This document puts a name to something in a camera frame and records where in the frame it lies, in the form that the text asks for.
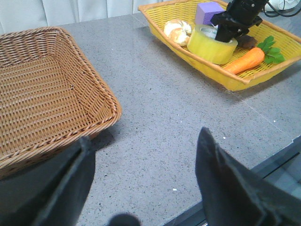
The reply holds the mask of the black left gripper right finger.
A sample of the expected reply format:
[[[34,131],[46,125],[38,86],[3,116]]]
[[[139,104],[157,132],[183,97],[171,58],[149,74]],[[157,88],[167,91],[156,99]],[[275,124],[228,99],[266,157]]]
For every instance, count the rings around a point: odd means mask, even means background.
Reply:
[[[299,226],[301,201],[246,168],[202,127],[195,173],[210,226]]]

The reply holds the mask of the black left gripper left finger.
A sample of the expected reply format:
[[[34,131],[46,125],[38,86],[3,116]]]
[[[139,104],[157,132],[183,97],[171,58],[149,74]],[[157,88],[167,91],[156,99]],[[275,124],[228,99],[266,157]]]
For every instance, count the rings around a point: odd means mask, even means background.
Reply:
[[[81,137],[56,156],[0,181],[2,226],[74,226],[95,174],[95,151]]]

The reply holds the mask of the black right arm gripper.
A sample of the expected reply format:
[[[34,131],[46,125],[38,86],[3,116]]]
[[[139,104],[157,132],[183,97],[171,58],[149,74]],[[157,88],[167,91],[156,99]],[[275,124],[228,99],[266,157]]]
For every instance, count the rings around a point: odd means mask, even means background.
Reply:
[[[215,14],[211,23],[218,26],[215,40],[230,42],[238,35],[246,35],[252,26],[262,22],[259,13],[268,2],[266,0],[233,0],[226,10]]]

